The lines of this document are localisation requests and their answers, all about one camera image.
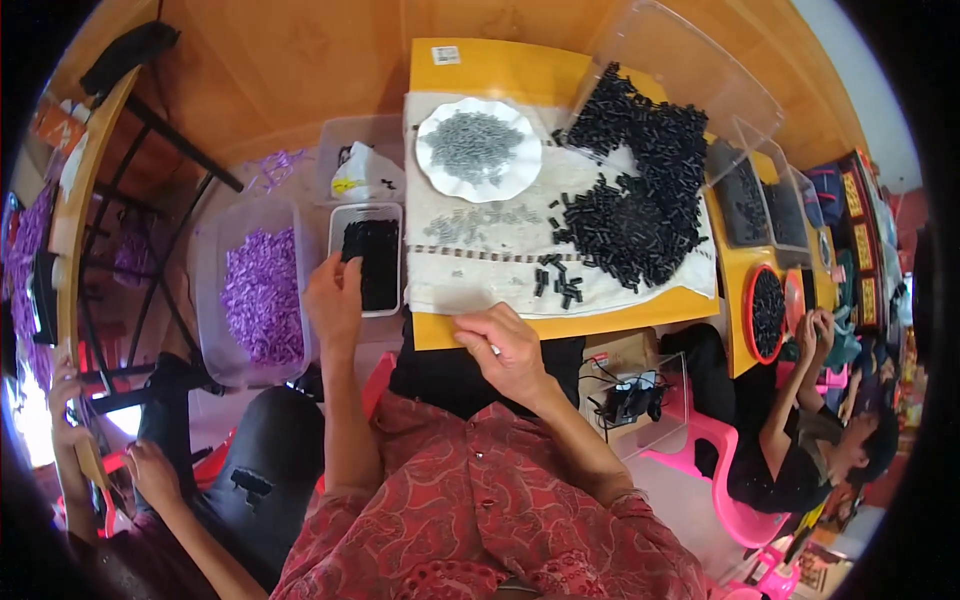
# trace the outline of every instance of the ripped jeans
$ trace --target ripped jeans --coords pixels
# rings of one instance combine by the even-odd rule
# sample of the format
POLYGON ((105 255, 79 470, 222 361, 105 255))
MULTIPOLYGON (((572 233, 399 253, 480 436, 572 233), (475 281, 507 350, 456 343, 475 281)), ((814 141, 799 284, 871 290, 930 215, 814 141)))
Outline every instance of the ripped jeans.
MULTIPOLYGON (((237 426, 224 468, 200 492, 191 464, 187 392, 163 395, 143 405, 137 437, 160 446, 197 520, 269 593, 324 472, 323 414, 313 398, 290 388, 261 392, 237 426)), ((138 511, 156 514, 135 496, 138 511)))

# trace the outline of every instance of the red patterned shirt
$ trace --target red patterned shirt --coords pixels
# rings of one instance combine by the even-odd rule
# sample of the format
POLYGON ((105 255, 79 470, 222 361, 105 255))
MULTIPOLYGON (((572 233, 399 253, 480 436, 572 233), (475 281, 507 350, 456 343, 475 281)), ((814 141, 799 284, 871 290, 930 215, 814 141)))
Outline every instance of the red patterned shirt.
POLYGON ((535 421, 499 403, 463 421, 384 395, 384 482, 315 497, 272 598, 704 598, 703 571, 640 491, 605 509, 571 485, 535 421))

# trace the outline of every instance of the plastic bin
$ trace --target plastic bin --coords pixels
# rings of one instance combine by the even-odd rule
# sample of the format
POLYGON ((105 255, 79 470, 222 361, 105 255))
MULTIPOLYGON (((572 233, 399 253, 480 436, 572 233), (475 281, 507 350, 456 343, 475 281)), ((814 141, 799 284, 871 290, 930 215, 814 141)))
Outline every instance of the plastic bin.
MULTIPOLYGON (((739 122, 739 125, 744 129, 745 137, 754 133, 749 124, 739 122)), ((770 230, 773 232, 773 246, 778 251, 778 262, 783 269, 809 267, 810 241, 806 231, 804 201, 792 172, 795 169, 787 164, 783 150, 773 141, 763 140, 755 152, 752 158, 762 183, 770 230), (759 165, 757 159, 765 161, 766 164, 759 165), (784 263, 780 260, 781 256, 793 258, 784 263)))
POLYGON ((797 192, 804 203, 806 220, 814 229, 823 227, 824 212, 820 208, 820 199, 817 198, 817 188, 813 185, 813 181, 793 166, 788 165, 787 168, 793 176, 793 181, 797 184, 797 192))
POLYGON ((689 379, 686 376, 686 359, 682 353, 662 354, 655 357, 654 361, 649 369, 657 371, 658 385, 670 386, 663 395, 662 416, 660 420, 651 420, 611 442, 613 453, 623 462, 649 449, 668 451, 665 446, 675 443, 683 445, 683 433, 690 420, 690 407, 693 402, 689 379))
POLYGON ((330 190, 333 176, 340 167, 341 150, 353 142, 363 142, 378 154, 394 162, 404 170, 405 147, 403 143, 403 116, 399 114, 375 114, 365 117, 342 117, 324 123, 320 133, 320 150, 317 154, 317 177, 323 190, 317 204, 350 204, 337 200, 330 190))
MULTIPOLYGON (((621 75, 631 75, 637 89, 653 101, 665 99, 679 106, 692 104, 705 111, 709 118, 708 141, 738 139, 735 115, 759 133, 758 138, 746 140, 746 146, 731 160, 708 172, 707 185, 714 185, 729 173, 783 122, 780 105, 743 65, 706 34, 658 2, 634 2, 614 16, 606 34, 598 39, 600 42, 580 83, 572 112, 562 127, 565 132, 576 122, 607 65, 613 61, 620 63, 621 75)), ((625 170, 616 160, 585 152, 591 158, 625 170)))
POLYGON ((390 221, 396 219, 399 227, 396 237, 396 305, 385 310, 365 310, 363 316, 389 317, 400 309, 400 258, 403 250, 403 206, 397 203, 354 203, 337 206, 330 213, 330 234, 327 254, 339 252, 344 247, 344 231, 356 221, 390 221))
POLYGON ((751 156, 735 161, 739 152, 726 140, 718 140, 710 146, 707 155, 708 170, 717 163, 734 165, 727 175, 713 185, 713 192, 723 213, 727 245, 731 248, 769 246, 773 243, 773 233, 767 203, 763 200, 763 184, 751 156), (752 217, 746 214, 750 208, 744 204, 753 208, 752 217))
POLYGON ((297 288, 303 293, 310 273, 323 262, 326 247, 317 234, 317 215, 276 195, 235 204, 197 232, 194 296, 200 348, 210 376, 228 387, 246 388, 282 384, 302 375, 320 345, 306 311, 300 306, 303 360, 296 364, 262 367, 233 339, 220 293, 227 278, 227 251, 243 245, 247 234, 262 228, 269 233, 293 227, 297 254, 297 288))

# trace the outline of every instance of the white plastic basket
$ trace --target white plastic basket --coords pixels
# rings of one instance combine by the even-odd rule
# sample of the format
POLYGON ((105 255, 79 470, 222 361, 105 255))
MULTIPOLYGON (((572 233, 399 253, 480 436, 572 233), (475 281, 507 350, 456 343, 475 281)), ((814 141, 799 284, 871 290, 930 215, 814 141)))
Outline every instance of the white plastic basket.
POLYGON ((365 310, 364 317, 389 317, 400 309, 400 253, 403 249, 403 207, 397 203, 344 204, 330 213, 330 237, 327 255, 344 247, 344 231, 357 221, 391 221, 399 227, 396 237, 396 304, 385 310, 365 310))

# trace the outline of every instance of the black shirt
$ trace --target black shirt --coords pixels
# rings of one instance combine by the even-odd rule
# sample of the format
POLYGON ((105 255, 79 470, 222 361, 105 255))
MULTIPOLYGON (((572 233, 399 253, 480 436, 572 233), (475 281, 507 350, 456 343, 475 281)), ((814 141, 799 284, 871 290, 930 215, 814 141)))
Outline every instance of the black shirt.
MULTIPOLYGON (((769 415, 769 409, 760 414, 769 415)), ((840 419, 826 405, 817 414, 843 427, 840 419)), ((820 470, 810 454, 800 446, 799 420, 800 411, 791 409, 783 427, 783 432, 790 436, 790 447, 783 458, 776 482, 760 450, 759 426, 762 426, 762 422, 752 420, 749 424, 738 424, 739 441, 727 479, 727 491, 731 498, 762 513, 806 513, 827 499, 833 486, 829 481, 820 483, 820 470)))

